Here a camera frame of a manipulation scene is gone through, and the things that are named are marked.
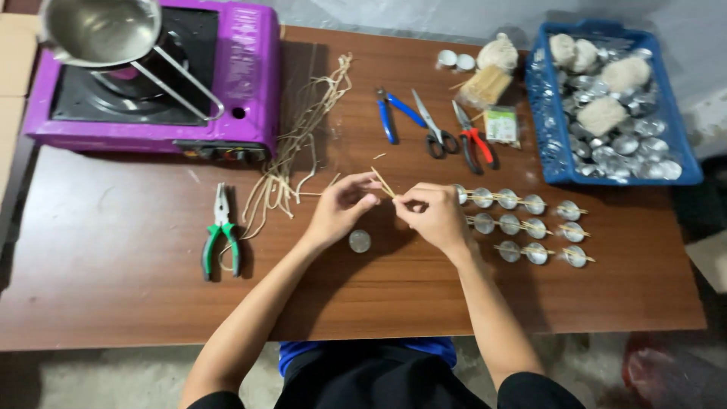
white cotton wad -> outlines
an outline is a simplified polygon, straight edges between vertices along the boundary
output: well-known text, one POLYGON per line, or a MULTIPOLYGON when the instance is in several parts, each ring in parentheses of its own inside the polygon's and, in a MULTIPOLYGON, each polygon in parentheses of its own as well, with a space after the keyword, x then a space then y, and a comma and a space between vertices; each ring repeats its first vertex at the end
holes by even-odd
POLYGON ((550 37, 550 54, 553 62, 559 67, 569 67, 576 58, 576 42, 568 34, 550 37))
POLYGON ((482 69, 495 65, 506 74, 511 74, 518 66, 518 51, 505 33, 497 34, 497 39, 482 47, 477 55, 477 66, 482 69))
POLYGON ((598 49, 592 42, 584 39, 576 41, 576 57, 570 65, 574 73, 584 73, 598 58, 598 49))
POLYGON ((651 67, 639 57, 614 61, 603 67, 601 78, 608 83, 612 92, 624 92, 629 88, 641 87, 651 77, 651 67))
POLYGON ((577 115, 578 122, 595 136, 605 135, 627 117, 626 109, 612 97, 598 98, 577 115))

wire cutter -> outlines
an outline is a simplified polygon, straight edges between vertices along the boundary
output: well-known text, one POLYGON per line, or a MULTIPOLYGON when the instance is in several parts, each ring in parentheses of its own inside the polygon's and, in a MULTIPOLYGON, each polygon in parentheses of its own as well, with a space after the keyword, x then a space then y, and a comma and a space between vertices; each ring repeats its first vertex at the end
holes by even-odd
POLYGON ((420 127, 427 127, 424 119, 422 119, 422 117, 419 116, 416 111, 408 107, 405 103, 401 102, 397 97, 386 92, 386 90, 384 90, 384 87, 378 87, 375 88, 375 90, 377 96, 376 102, 379 104, 379 115, 381 116, 381 122, 384 124, 384 132, 386 132, 386 138, 389 139, 389 143, 396 143, 396 135, 393 128, 391 127, 393 119, 390 116, 387 102, 391 102, 392 105, 394 105, 396 108, 399 108, 409 118, 413 119, 414 122, 416 122, 417 125, 419 125, 420 127))
POLYGON ((414 94, 414 99, 417 102, 419 113, 422 115, 422 118, 424 118, 424 121, 427 122, 427 127, 429 128, 429 133, 426 137, 427 152, 429 152, 429 155, 431 155, 434 159, 442 159, 446 154, 455 154, 459 152, 459 145, 457 145, 457 140, 454 139, 454 136, 445 130, 437 128, 437 126, 434 125, 432 116, 429 115, 429 112, 427 112, 427 109, 424 107, 422 100, 419 99, 417 91, 412 89, 411 93, 414 94))
POLYGON ((493 169, 495 166, 492 151, 487 143, 482 140, 480 130, 472 127, 472 122, 470 122, 470 118, 467 117, 465 110, 463 110, 462 107, 455 101, 452 101, 452 106, 454 107, 454 113, 457 115, 459 124, 462 125, 462 133, 459 134, 459 139, 462 140, 462 150, 465 151, 467 166, 470 167, 472 173, 482 175, 484 172, 477 160, 477 151, 474 148, 473 142, 482 151, 482 154, 485 156, 485 162, 490 169, 493 169))
POLYGON ((237 239, 232 234, 232 230, 235 228, 233 223, 230 223, 230 205, 227 201, 227 194, 225 193, 225 184, 217 184, 217 197, 214 199, 214 224, 207 227, 209 237, 204 243, 204 249, 202 250, 202 271, 204 273, 204 281, 209 281, 212 275, 212 248, 214 242, 217 241, 220 232, 224 233, 227 240, 230 243, 232 250, 232 270, 233 277, 240 276, 240 249, 237 244, 237 239))

purple portable gas stove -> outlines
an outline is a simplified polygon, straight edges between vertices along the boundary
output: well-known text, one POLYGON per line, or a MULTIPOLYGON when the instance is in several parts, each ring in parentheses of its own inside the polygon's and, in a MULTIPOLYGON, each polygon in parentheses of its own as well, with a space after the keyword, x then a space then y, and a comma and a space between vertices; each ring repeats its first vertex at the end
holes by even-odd
MULTIPOLYGON (((160 47, 224 104, 206 121, 133 68, 63 65, 44 50, 23 132, 72 151, 184 153, 201 159, 275 156, 280 41, 270 7, 161 0, 160 47)), ((217 107, 159 56, 143 65, 207 116, 217 107)))

forearm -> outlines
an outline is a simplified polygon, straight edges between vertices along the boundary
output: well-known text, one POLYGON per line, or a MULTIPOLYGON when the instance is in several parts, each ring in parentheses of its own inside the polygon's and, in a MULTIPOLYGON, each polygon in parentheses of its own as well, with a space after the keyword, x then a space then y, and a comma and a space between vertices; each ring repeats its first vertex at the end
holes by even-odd
POLYGON ((450 256, 457 267, 482 358, 495 388, 517 372, 544 371, 520 323, 505 302, 477 244, 450 256))
POLYGON ((300 278, 321 251, 321 246, 302 239, 247 294, 202 349, 180 408, 218 390, 237 392, 300 278))

metal melting pitcher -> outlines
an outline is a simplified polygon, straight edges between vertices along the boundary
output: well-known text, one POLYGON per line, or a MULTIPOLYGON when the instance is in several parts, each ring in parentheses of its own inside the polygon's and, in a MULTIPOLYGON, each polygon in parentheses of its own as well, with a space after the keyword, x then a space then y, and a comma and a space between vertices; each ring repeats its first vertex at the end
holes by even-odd
POLYGON ((129 66, 205 121, 219 119, 225 106, 201 82, 160 47, 161 5, 158 0, 44 0, 40 41, 56 60, 98 71, 129 66), (140 64, 156 52, 217 105, 207 116, 140 64))

